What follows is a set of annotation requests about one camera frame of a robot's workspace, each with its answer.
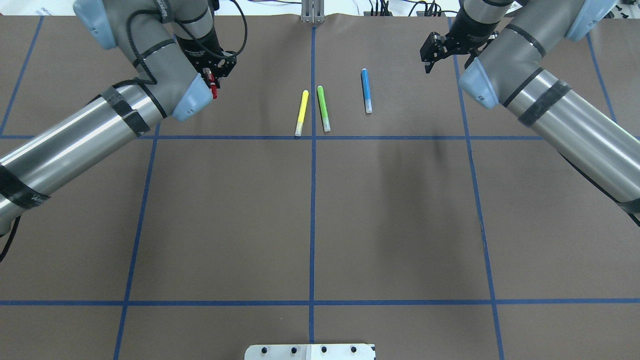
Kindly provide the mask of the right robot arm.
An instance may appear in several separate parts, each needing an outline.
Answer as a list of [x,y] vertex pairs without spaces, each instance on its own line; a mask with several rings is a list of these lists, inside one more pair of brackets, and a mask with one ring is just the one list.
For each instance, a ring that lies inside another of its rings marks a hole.
[[502,105],[512,112],[638,224],[638,139],[540,65],[562,39],[582,39],[614,4],[523,0],[458,83],[485,109]]

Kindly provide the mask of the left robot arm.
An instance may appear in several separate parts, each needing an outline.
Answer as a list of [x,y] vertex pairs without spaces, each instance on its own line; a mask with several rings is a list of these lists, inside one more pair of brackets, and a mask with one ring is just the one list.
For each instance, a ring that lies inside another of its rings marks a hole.
[[185,121],[214,98],[204,69],[237,53],[220,48],[217,0],[76,0],[99,45],[119,48],[137,76],[1,158],[1,234],[90,167],[167,117]]

